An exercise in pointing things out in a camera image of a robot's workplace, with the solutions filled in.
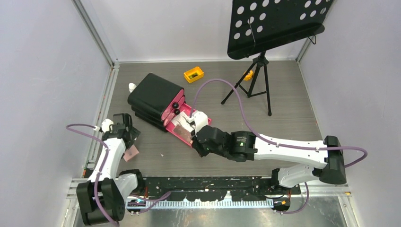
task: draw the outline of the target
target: round hole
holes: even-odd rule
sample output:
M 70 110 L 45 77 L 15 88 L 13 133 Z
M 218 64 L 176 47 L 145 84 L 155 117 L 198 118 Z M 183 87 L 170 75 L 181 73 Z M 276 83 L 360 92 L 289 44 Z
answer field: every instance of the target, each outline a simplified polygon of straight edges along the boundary
M 238 9 L 237 9 L 237 13 L 238 14 L 242 14 L 244 12 L 244 7 L 243 6 L 240 6 Z
M 259 20 L 264 20 L 266 18 L 266 14 L 265 13 L 262 13 L 260 16 L 259 16 Z
M 269 4 L 269 0 L 264 0 L 263 3 L 262 3 L 262 6 L 266 7 L 268 4 Z
M 236 27 L 240 27 L 242 25 L 242 21 L 238 20 L 237 23 L 235 24 Z
M 250 10 L 255 10 L 256 9 L 256 2 L 252 3 L 251 6 L 249 7 Z
M 250 18 L 248 19 L 248 23 L 249 23 L 249 24 L 252 24 L 254 20 L 255 20 L 255 18 L 250 17 Z
M 305 8 L 308 8 L 310 5 L 311 5 L 311 1 L 307 1 L 306 3 L 305 3 Z

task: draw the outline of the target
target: white wall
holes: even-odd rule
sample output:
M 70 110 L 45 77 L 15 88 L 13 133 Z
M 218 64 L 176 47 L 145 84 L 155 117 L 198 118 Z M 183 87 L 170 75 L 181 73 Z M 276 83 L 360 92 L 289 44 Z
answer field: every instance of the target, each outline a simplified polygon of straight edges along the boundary
M 368 150 L 347 169 L 362 226 L 399 226 L 401 1 L 338 0 L 301 61 L 323 136 Z M 361 154 L 345 151 L 346 162 Z
M 231 0 L 85 0 L 119 61 L 228 60 Z M 294 59 L 304 40 L 266 52 Z
M 55 227 L 110 68 L 70 0 L 0 3 L 0 226 Z

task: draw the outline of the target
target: tripod leg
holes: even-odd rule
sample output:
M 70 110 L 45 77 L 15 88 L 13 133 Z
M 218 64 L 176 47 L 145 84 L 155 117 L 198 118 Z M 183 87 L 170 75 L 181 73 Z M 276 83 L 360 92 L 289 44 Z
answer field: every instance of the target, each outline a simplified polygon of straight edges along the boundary
M 263 69 L 264 69 L 264 80 L 266 82 L 267 109 L 268 109 L 267 115 L 271 116 L 269 79 L 267 78 L 267 65 L 264 65 Z
M 261 66 L 258 64 L 256 66 L 255 73 L 254 73 L 253 78 L 252 78 L 251 86 L 249 87 L 249 90 L 248 90 L 247 98 L 250 98 L 252 96 L 253 87 L 255 86 L 255 82 L 256 82 L 256 79 L 258 78 L 258 74 L 259 74 L 259 70 L 260 69 L 261 69 Z
M 235 84 L 235 88 L 238 87 L 238 85 L 244 80 L 244 78 L 246 77 L 246 75 L 248 75 L 249 71 L 251 71 L 251 69 L 255 66 L 255 62 L 252 63 L 252 65 L 248 68 L 248 70 L 243 74 L 243 76 L 239 79 L 239 81 Z M 234 92 L 234 90 L 231 90 L 230 93 L 228 93 L 228 95 L 223 99 L 223 101 L 221 101 L 221 104 L 224 105 L 224 103 L 226 103 L 227 99 L 230 98 L 230 95 Z

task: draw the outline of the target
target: metal sheet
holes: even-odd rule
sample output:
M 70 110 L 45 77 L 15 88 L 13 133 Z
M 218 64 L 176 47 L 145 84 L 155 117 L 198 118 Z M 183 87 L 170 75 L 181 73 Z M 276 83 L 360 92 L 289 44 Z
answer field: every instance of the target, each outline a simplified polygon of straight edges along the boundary
M 303 205 L 303 198 L 291 199 L 291 210 Z M 83 227 L 77 215 L 76 227 Z M 271 209 L 177 209 L 150 210 L 131 216 L 125 214 L 121 227 L 343 227 L 347 226 L 337 197 L 312 197 L 297 214 L 280 215 Z

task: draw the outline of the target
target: music stand tripod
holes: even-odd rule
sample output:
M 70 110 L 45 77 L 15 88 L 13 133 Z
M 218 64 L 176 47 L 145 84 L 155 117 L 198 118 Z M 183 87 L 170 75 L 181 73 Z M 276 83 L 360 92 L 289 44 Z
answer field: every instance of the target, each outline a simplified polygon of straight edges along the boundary
M 247 98 L 266 93 L 268 116 L 271 116 L 271 107 L 267 76 L 269 61 L 265 57 L 266 50 L 304 38 L 311 40 L 311 36 L 315 36 L 316 41 L 316 35 L 324 31 L 323 21 L 332 2 L 332 0 L 233 0 L 227 54 L 230 58 L 239 60 L 259 53 L 234 87 L 240 87 L 247 94 Z M 241 82 L 255 65 L 255 73 L 247 91 L 241 86 Z M 262 67 L 266 91 L 252 94 Z M 233 92 L 231 90 L 221 101 L 222 105 Z

